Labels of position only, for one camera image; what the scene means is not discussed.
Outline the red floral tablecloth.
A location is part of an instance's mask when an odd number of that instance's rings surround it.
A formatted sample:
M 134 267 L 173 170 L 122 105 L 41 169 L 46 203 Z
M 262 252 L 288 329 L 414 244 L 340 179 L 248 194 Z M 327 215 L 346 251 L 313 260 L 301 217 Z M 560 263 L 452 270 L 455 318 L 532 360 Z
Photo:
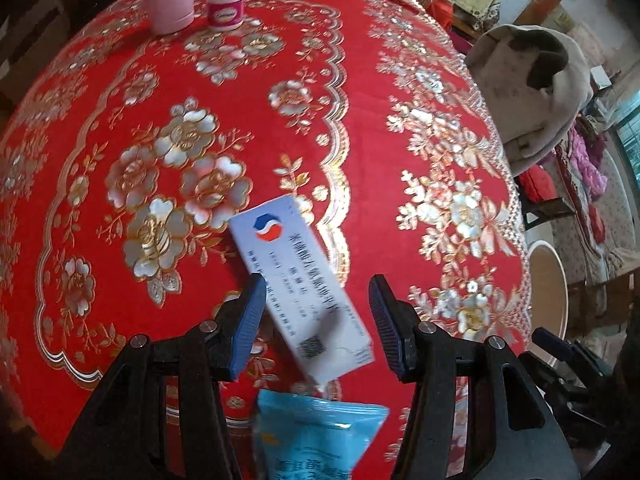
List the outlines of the red floral tablecloth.
M 527 347 L 530 277 L 497 130 L 436 0 L 206 0 L 155 36 L 117 0 L 55 55 L 1 135 L 1 393 L 35 463 L 120 479 L 73 423 L 137 334 L 184 334 L 239 295 L 235 214 L 290 196 L 360 318 L 382 274 L 450 335 Z

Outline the sofa with patterned cover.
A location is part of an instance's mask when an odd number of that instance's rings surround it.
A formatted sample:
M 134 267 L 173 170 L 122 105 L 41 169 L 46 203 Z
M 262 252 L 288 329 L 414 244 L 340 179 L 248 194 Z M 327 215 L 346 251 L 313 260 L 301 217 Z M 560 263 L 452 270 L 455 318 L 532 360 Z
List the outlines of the sofa with patterned cover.
M 594 121 L 579 115 L 544 164 L 574 214 L 551 222 L 571 283 L 604 284 L 639 266 L 639 235 L 620 170 Z

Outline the white medicine box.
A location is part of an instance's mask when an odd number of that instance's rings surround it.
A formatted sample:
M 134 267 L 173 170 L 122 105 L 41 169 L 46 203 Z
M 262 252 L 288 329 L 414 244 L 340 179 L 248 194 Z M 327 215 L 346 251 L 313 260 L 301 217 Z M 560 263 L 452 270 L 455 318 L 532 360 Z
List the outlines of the white medicine box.
M 302 372 L 319 386 L 374 362 L 372 341 L 291 195 L 240 212 L 229 230 Z

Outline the blue snack bag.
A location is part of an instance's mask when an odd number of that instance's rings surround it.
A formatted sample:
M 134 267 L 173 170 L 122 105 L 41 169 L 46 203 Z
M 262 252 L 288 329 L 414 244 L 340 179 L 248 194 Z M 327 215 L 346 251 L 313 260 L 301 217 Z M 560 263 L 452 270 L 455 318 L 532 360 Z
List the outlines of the blue snack bag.
M 262 390 L 253 439 L 259 479 L 350 479 L 390 410 Z

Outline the white round trash bin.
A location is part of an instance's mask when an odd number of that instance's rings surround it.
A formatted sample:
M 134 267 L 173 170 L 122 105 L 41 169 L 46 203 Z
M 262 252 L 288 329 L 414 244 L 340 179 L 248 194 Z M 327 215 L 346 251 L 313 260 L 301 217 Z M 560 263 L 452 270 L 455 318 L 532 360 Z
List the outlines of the white round trash bin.
M 543 327 L 563 339 L 568 322 L 568 290 L 561 259 L 545 240 L 533 242 L 527 255 L 532 279 L 529 306 L 532 330 Z

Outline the red cushion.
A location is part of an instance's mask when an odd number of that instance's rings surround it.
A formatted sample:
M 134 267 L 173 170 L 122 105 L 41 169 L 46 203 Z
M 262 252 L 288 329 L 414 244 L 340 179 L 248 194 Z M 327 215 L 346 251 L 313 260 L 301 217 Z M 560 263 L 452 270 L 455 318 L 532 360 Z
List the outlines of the red cushion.
M 522 172 L 516 180 L 518 180 L 526 200 L 533 204 L 541 204 L 558 197 L 550 174 L 541 166 L 531 166 Z

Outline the white fur coat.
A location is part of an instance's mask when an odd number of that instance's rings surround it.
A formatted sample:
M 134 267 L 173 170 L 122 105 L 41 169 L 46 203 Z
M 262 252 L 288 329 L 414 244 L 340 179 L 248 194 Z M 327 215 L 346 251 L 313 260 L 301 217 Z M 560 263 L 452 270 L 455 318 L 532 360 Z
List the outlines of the white fur coat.
M 465 64 L 514 176 L 555 148 L 593 96 L 582 49 L 550 28 L 496 26 L 475 41 Z

